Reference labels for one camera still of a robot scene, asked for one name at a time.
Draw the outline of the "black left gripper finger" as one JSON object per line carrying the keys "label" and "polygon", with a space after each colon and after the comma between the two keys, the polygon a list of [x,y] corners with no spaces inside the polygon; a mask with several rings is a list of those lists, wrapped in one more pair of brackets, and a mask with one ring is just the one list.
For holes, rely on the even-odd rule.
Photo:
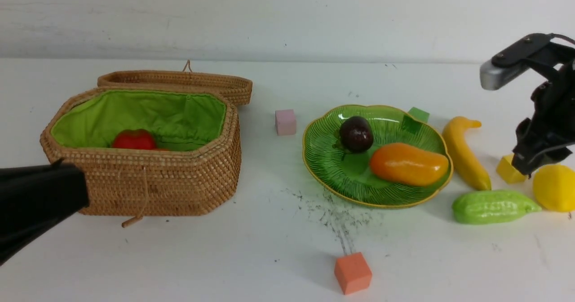
{"label": "black left gripper finger", "polygon": [[84,172],[63,159],[0,171],[0,263],[88,207]]}

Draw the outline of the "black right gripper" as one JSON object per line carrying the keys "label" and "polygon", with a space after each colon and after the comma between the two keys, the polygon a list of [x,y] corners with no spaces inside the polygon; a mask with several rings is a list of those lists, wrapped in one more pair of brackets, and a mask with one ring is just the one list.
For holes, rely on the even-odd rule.
{"label": "black right gripper", "polygon": [[534,113],[516,129],[517,144],[511,165],[522,175],[544,165],[558,164],[572,154],[574,145],[574,59],[555,65],[559,77],[535,89]]}

